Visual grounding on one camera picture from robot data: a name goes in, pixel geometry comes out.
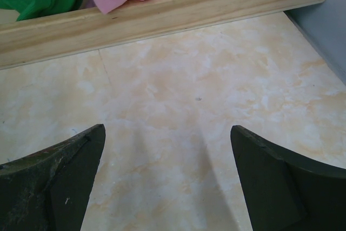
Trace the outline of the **wooden clothes rack frame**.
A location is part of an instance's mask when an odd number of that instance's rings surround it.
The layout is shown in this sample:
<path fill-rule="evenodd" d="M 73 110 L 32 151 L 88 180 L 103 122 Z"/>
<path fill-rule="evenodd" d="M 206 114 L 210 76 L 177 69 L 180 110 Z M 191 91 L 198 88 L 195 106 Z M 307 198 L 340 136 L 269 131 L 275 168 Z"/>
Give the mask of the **wooden clothes rack frame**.
<path fill-rule="evenodd" d="M 1 68 L 273 14 L 325 0 L 131 0 L 1 25 Z"/>

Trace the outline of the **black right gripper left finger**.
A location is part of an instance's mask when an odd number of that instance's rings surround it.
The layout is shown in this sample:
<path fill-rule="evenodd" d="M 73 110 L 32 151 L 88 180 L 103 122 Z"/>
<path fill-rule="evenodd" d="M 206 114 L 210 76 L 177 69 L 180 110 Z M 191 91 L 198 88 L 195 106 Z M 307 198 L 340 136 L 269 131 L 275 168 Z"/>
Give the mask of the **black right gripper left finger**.
<path fill-rule="evenodd" d="M 1 165 L 1 230 L 80 230 L 105 145 L 97 124 Z"/>

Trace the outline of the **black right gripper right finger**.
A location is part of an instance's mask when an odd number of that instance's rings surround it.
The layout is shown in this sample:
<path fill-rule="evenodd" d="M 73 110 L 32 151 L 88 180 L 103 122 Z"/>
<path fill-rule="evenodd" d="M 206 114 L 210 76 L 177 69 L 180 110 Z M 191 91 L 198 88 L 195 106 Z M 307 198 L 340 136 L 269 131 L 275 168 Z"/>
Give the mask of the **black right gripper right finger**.
<path fill-rule="evenodd" d="M 243 126 L 230 139 L 253 230 L 345 230 L 345 169 Z"/>

